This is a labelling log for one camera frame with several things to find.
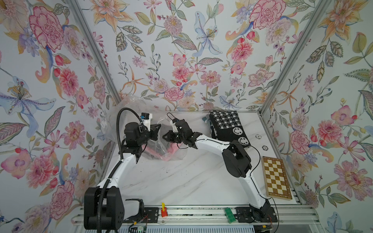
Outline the black smiley knitted blanket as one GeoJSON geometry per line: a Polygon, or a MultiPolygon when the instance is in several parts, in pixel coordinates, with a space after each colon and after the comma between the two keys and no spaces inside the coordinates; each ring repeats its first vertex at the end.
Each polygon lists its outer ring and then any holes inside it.
{"type": "Polygon", "coordinates": [[[236,140],[244,148],[251,146],[237,111],[210,111],[209,120],[213,139],[225,142],[236,140]]]}

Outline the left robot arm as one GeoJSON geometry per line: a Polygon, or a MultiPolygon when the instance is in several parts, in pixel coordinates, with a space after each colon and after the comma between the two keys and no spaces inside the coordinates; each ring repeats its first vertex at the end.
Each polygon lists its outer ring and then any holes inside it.
{"type": "Polygon", "coordinates": [[[130,122],[125,125],[125,139],[117,136],[119,159],[109,175],[96,187],[90,187],[84,195],[84,228],[117,232],[122,224],[132,219],[144,218],[145,207],[141,199],[124,199],[119,185],[138,163],[147,143],[158,139],[160,124],[150,124],[147,120],[140,124],[130,122]]]}

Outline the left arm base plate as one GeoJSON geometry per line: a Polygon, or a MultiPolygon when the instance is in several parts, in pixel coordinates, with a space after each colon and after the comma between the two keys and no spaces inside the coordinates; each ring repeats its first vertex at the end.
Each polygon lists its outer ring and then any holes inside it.
{"type": "Polygon", "coordinates": [[[125,219],[123,224],[132,224],[135,222],[145,221],[145,223],[158,223],[158,218],[160,217],[159,207],[145,207],[140,210],[140,213],[136,216],[131,216],[125,219]]]}

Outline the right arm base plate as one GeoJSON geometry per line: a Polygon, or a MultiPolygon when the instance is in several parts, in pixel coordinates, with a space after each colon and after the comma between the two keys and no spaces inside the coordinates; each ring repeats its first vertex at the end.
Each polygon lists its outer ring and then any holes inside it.
{"type": "Polygon", "coordinates": [[[262,210],[244,206],[236,207],[235,211],[239,223],[278,223],[276,211],[272,207],[262,210]]]}

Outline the grey fuzzy blanket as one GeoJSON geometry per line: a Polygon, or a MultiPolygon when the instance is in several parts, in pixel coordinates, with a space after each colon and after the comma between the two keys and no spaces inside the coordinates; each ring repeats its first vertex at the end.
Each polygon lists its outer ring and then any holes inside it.
{"type": "Polygon", "coordinates": [[[151,155],[166,156],[168,153],[171,153],[172,146],[171,143],[162,138],[157,141],[149,140],[146,151],[151,155]]]}

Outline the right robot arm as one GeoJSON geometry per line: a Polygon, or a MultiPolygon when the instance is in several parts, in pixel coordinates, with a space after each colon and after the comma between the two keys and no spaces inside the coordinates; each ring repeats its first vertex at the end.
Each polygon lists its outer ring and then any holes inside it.
{"type": "Polygon", "coordinates": [[[269,199],[265,198],[256,186],[251,158],[237,140],[225,142],[194,132],[185,120],[173,120],[172,128],[163,135],[164,140],[176,144],[182,143],[196,150],[206,150],[222,157],[228,173],[241,183],[252,212],[261,218],[276,214],[276,208],[271,206],[269,199]]]}

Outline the clear plastic vacuum bag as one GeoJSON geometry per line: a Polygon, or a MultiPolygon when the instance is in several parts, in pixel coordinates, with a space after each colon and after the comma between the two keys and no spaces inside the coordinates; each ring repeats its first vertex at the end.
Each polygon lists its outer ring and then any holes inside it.
{"type": "MultiPolygon", "coordinates": [[[[152,124],[160,124],[161,128],[158,132],[158,140],[162,138],[169,130],[172,130],[170,125],[170,119],[167,118],[166,112],[159,110],[155,107],[152,107],[145,103],[145,100],[138,98],[136,96],[128,96],[122,100],[118,106],[113,107],[108,113],[104,116],[104,119],[101,120],[99,126],[104,136],[116,142],[117,145],[120,145],[121,141],[125,139],[125,125],[127,123],[136,122],[140,125],[142,124],[141,114],[142,113],[151,113],[153,118],[151,120],[152,124]]],[[[170,161],[183,160],[186,156],[186,149],[184,149],[184,144],[177,144],[179,151],[176,154],[175,159],[170,161]]],[[[141,155],[148,160],[149,159],[145,153],[141,155]]]]}

